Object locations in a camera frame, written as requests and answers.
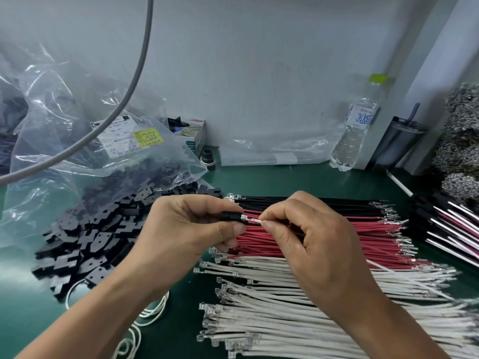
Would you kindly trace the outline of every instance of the plastic bottle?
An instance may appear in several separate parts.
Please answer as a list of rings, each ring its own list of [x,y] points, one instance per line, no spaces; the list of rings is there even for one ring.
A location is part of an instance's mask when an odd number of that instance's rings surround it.
[[[383,97],[382,84],[386,82],[386,79],[387,75],[385,74],[373,74],[369,78],[364,97],[351,103],[344,123],[346,131],[331,154],[331,167],[338,168],[340,171],[348,171],[355,165],[369,123],[376,114]]]

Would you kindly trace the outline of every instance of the gray cable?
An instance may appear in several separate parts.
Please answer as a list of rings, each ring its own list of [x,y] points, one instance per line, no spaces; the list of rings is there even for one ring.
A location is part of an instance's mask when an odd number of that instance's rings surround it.
[[[118,117],[118,115],[123,111],[123,109],[126,107],[127,103],[129,102],[133,92],[135,91],[136,84],[138,83],[138,80],[140,79],[141,76],[141,71],[143,71],[143,66],[145,65],[145,60],[147,57],[147,51],[148,51],[148,45],[149,45],[149,38],[151,34],[151,23],[153,20],[153,0],[148,0],[147,1],[148,6],[147,6],[147,19],[146,19],[146,25],[145,25],[145,34],[143,36],[143,45],[141,46],[141,53],[140,53],[140,58],[138,60],[138,65],[136,66],[135,74],[133,75],[133,78],[131,80],[131,83],[128,87],[128,90],[126,91],[123,99],[118,103],[117,107],[115,110],[108,116],[106,120],[104,120],[98,128],[95,130],[91,131],[87,135],[85,135],[83,138],[81,138],[79,141],[75,142],[75,144],[71,145],[69,148],[67,148],[65,151],[62,151],[61,153],[49,158],[46,161],[40,162],[38,164],[29,166],[25,169],[21,169],[18,171],[15,171],[14,173],[4,175],[0,177],[0,187],[3,187],[7,184],[10,184],[12,182],[27,178],[28,176],[31,176],[33,174],[36,174],[40,171],[46,170],[53,165],[69,158],[72,156],[75,152],[80,151],[82,148],[84,148],[87,144],[89,144],[91,141],[93,141],[95,138],[98,137],[100,133],[102,133],[106,128],[115,120],[115,118]]]

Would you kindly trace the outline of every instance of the bundle of white wires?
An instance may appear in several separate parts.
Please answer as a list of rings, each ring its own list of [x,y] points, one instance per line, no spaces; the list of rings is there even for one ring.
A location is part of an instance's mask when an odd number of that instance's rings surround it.
[[[367,359],[359,346],[297,285],[285,259],[242,257],[228,259],[229,266],[201,262],[196,273],[246,278],[247,285],[222,277],[217,289],[221,304],[200,304],[205,310],[198,341],[221,341],[229,358],[276,356],[298,359]],[[456,270],[423,265],[399,271],[372,270],[383,292],[403,306],[431,337],[452,357],[479,358],[474,344],[477,318],[464,301],[442,293]]]
[[[85,280],[82,279],[78,281],[69,289],[67,296],[65,298],[65,307],[67,308],[67,310],[70,308],[69,301],[70,301],[71,293],[78,285],[82,283],[85,283]],[[138,318],[141,319],[141,322],[139,322],[137,319],[130,326],[130,328],[128,329],[128,334],[131,337],[123,338],[120,341],[120,343],[117,346],[117,349],[115,349],[115,352],[113,353],[112,359],[117,359],[118,357],[123,357],[124,359],[135,358],[136,352],[141,344],[140,327],[151,325],[152,323],[154,323],[160,318],[161,314],[163,314],[163,311],[165,310],[166,302],[168,301],[169,296],[170,296],[170,292],[168,291],[166,295],[164,295],[161,298],[160,301],[152,302],[150,305],[148,305],[147,308],[145,308],[140,313]]]

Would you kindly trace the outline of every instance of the white label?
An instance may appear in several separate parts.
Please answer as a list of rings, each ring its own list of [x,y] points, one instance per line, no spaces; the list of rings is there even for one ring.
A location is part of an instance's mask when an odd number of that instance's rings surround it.
[[[374,109],[351,104],[346,118],[346,125],[365,130],[374,117]]]
[[[276,157],[275,165],[296,165],[298,159],[292,152],[281,152],[279,154],[273,154]]]
[[[91,122],[92,127],[97,128],[103,121]],[[105,148],[110,158],[116,158],[132,152],[140,151],[149,146],[141,147],[133,135],[137,129],[136,122],[129,116],[119,116],[100,133],[98,139]]]

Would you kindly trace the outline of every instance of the green table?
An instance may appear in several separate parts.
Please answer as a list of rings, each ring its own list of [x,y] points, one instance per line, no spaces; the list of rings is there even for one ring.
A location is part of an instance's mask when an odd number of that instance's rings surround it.
[[[353,170],[341,173],[327,163],[298,166],[224,167],[207,173],[205,180],[225,193],[286,196],[305,190],[318,197],[388,199],[400,213],[407,212],[407,196],[386,176]],[[477,272],[431,247],[420,246],[420,257],[456,266],[464,273],[451,287],[456,297],[479,296]],[[30,273],[34,259],[15,247],[0,249],[0,347],[2,358],[14,357],[65,310],[45,282]],[[200,302],[217,302],[210,275],[188,274],[171,288],[164,317],[142,328],[137,358],[226,358],[224,347],[212,348],[209,340],[196,342],[202,329]],[[87,289],[79,289],[73,299]]]

